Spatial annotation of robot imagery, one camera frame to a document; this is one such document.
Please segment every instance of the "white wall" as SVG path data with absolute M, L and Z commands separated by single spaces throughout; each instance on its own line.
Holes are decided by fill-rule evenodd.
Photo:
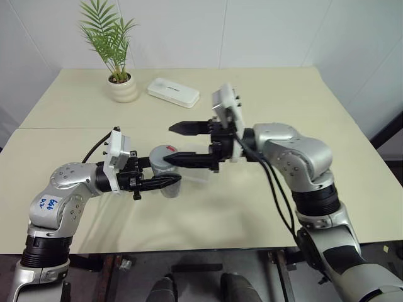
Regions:
M 314 64 L 368 138 L 403 109 L 402 0 L 110 1 L 126 19 L 134 17 L 140 24 L 132 32 L 129 67 Z M 37 77 L 47 79 L 30 83 L 36 94 L 29 98 L 8 99 L 13 92 L 3 97 L 0 89 L 0 105 L 17 125 L 21 118 L 16 116 L 28 112 L 43 92 L 43 83 L 50 84 L 61 68 L 104 67 L 80 35 L 78 0 L 0 3 L 16 26 L 14 30 L 0 21 L 0 47 L 18 37 L 21 41 L 13 43 L 26 44 L 18 57 L 35 66 L 21 64 L 24 74 L 35 69 Z M 9 47 L 1 50 L 0 70 L 4 70 L 3 61 L 15 52 Z M 3 77 L 9 78 L 1 73 L 0 85 Z M 3 102 L 14 107 L 21 103 L 25 110 L 11 111 L 12 106 Z

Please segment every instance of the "beige tabletop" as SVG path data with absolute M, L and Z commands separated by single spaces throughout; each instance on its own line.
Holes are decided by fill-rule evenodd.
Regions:
M 339 197 L 360 242 L 403 238 L 400 184 L 316 69 L 140 70 L 136 76 L 143 87 L 153 77 L 168 77 L 199 89 L 201 99 L 191 109 L 146 94 L 134 103 L 116 104 L 102 92 L 105 72 L 63 70 L 0 154 L 0 236 L 6 243 L 0 254 L 22 252 L 32 199 L 54 169 L 82 160 L 110 127 L 120 125 L 139 156 L 148 156 L 164 143 L 184 150 L 207 147 L 206 135 L 182 137 L 167 128 L 181 120 L 209 119 L 211 92 L 225 81 L 241 95 L 247 126 L 288 123 L 332 148 Z M 101 152 L 102 148 L 89 161 L 102 160 Z M 206 183 L 188 179 L 187 169 L 182 173 L 181 194 L 175 199 L 158 191 L 142 193 L 139 201 L 130 193 L 90 199 L 71 252 L 294 245 L 256 163 L 226 162 L 219 174 L 208 174 Z

